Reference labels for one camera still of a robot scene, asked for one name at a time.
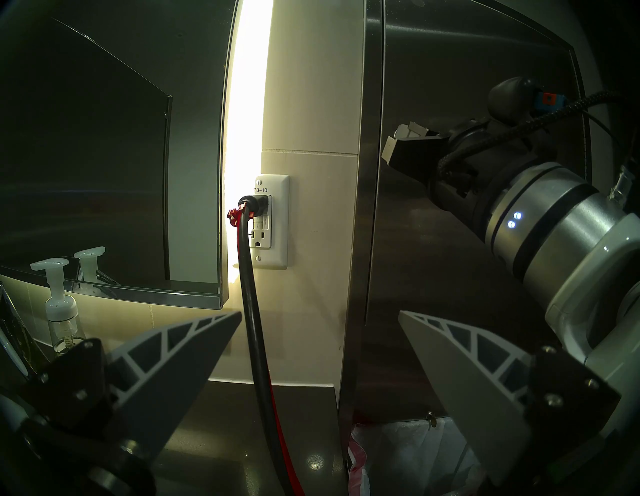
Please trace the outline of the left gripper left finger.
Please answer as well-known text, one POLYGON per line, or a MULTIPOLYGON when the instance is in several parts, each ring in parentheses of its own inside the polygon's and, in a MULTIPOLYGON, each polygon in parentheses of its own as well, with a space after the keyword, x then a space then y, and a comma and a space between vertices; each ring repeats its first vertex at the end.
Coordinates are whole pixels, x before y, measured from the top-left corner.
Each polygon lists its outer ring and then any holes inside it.
POLYGON ((234 311, 154 328, 109 353, 87 338, 29 380, 29 405, 70 434, 160 453, 241 320, 234 311))

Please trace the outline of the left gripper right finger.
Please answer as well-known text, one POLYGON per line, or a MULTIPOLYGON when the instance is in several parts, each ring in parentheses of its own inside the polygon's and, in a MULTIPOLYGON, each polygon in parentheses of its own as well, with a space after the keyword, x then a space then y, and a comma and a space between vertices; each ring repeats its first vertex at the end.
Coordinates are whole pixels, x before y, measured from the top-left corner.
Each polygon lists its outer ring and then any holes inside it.
POLYGON ((489 487, 555 487, 605 446, 621 395, 562 347, 402 310, 399 325, 489 487))

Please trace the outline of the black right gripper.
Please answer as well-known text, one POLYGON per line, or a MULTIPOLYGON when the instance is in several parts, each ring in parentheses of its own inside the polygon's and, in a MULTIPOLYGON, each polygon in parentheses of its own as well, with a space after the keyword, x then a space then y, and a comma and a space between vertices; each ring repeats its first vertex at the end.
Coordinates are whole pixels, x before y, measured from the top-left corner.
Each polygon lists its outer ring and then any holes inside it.
POLYGON ((414 121, 400 124, 388 136, 381 159, 393 170, 429 186, 429 199, 450 212, 477 236, 486 236, 498 202, 520 175, 539 164, 535 139, 519 137, 459 159, 437 172, 439 161, 454 151, 506 132, 510 127, 492 118, 468 119, 443 134, 414 121))

